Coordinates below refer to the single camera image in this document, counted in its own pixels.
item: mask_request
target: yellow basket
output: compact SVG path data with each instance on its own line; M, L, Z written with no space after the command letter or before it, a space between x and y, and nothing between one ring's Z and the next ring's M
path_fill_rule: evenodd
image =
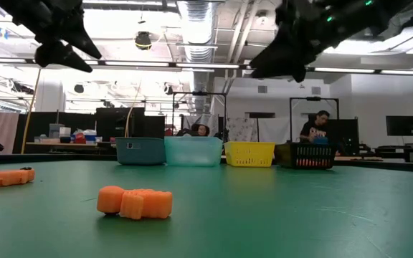
M268 168L272 165L275 143L228 142L227 164L237 167Z

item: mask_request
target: exposed ceiling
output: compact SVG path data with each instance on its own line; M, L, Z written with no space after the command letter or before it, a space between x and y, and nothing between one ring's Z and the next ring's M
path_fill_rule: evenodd
M176 12L166 11L138 11L134 8L123 8L124 5L112 5L111 2L130 1L105 1L105 0L84 0L87 4L85 10L85 28L103 54L103 59L107 60L144 60L144 61L176 61L185 62L185 48L181 45L185 42L183 37L186 33L184 20ZM241 17L240 9L243 10L247 0L227 0L218 4L214 19L214 33L212 44L217 48L214 51L213 62L226 62L229 49L234 37L234 31L239 24ZM242 23L241 35L246 36L246 44L243 50L238 53L238 62L243 63L252 59L267 46L275 36L275 7L280 4L280 0L262 0L256 3L255 11L259 15L250 16L252 12L252 1L246 8L245 20ZM174 2L169 2L170 10L176 9ZM397 25L402 24L413 15L413 6L408 8L405 14L400 14L392 20L390 29L383 34L386 40L396 34ZM246 35L246 23L252 19L249 33ZM34 35L23 26L16 26L11 23L10 16L0 15L0 29L8 31L8 38L4 38L0 32L0 57L33 57L36 48L39 46L34 40ZM135 37L138 32L148 31L151 33L153 46L149 51L141 51L135 46ZM349 40L340 45L337 49L329 49L322 54L312 65L319 67L368 67L377 69L410 69L413 68L413 54L405 54L406 49L392 51L387 49L381 51L384 45L374 42ZM83 58L89 59L85 54L80 53ZM108 97L129 98L135 96L139 82L141 83L140 94L149 97L164 97L170 100L161 89L165 82L172 85L180 85L179 90L190 90L192 72L142 72L142 71L122 71L122 70L95 70L92 74L72 71L70 69L55 70L57 77L61 78L67 88L67 98L77 98L72 88L77 83L95 83L106 87ZM0 67L0 96L13 95L7 91L7 79L13 79L29 87L33 87L36 80L37 69L26 67ZM332 75L316 74L309 75L308 79L325 80L329 82ZM91 93L87 97L101 98L99 93ZM26 103L23 101L12 101L8 105L19 106L24 109ZM87 106L91 110L95 105Z

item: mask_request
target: ceiling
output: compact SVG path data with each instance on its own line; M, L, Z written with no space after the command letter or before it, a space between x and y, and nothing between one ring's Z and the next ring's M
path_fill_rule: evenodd
M214 52L214 62L221 63L227 61L230 44L234 35L237 17L240 17L239 10L245 0L227 0L216 8L216 19L214 21L214 42L217 49ZM258 13L264 14L261 17L247 17L252 19L252 25L249 34L245 35L247 44L243 47L239 55L239 63L246 62L259 54L275 36L277 29L275 20L275 7L280 4L281 0L262 0L257 6ZM409 11L406 17L397 17L394 21L402 23L402 20L408 19L413 15ZM104 8L86 9L84 17L85 28L92 38L98 49L103 54L103 59L107 60L144 60L144 61L175 61L185 62L184 48L179 43L183 41L183 21L179 14L174 12L156 12L156 11L129 11L109 10ZM0 29L8 31L8 38L2 37L0 32L0 57L33 57L36 48L39 46L34 40L34 35L23 26L16 26L11 23L10 16L0 15ZM396 28L390 27L390 30L384 33L392 36ZM140 51L134 44L135 36L140 31L151 33L153 46L149 51ZM377 69L410 69L413 68L413 54L405 52L367 52L371 45L365 42L351 40L343 43L337 49L330 49L311 65L319 67L368 67ZM90 59L82 52L78 52L84 59ZM94 70L91 74L74 71L71 69L61 69L50 71L52 76L61 78L63 85L67 90L67 99L78 97L100 99L125 98L133 99L139 87L138 95L147 97L147 99L164 99L171 100L163 92L163 86L166 82L171 85L177 85L178 90L190 91L190 77L192 72L162 72L162 71L128 71L128 70ZM23 83L28 87L34 87L36 82L37 69L28 67L2 67L0 66L0 96L24 95L18 92L11 92L8 79ZM308 79L325 80L329 82L328 74L312 74ZM73 88L77 83L84 85L98 85L106 90L90 91L84 95L77 95ZM24 101L5 101L8 106L13 108L24 109ZM68 104L71 109L78 109L81 112L89 112L95 106L103 106L101 102L84 102L77 107L76 104Z

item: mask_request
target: black t-shirt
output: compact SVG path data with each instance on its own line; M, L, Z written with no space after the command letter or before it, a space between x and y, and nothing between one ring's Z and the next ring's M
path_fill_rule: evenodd
M315 124L315 121L311 120L305 123L300 134L304 136L326 137L326 126L318 126ZM308 142L308 140L301 139L301 142Z

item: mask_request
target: orange toy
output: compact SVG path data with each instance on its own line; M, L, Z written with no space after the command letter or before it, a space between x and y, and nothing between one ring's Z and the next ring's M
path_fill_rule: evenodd
M0 171L0 186L12 186L34 180L34 169L21 168L13 171Z
M107 214L119 213L120 216L130 219L166 219L171 214L172 205L173 195L170 192L152 189L124 191L117 186L106 186L98 193L97 209Z

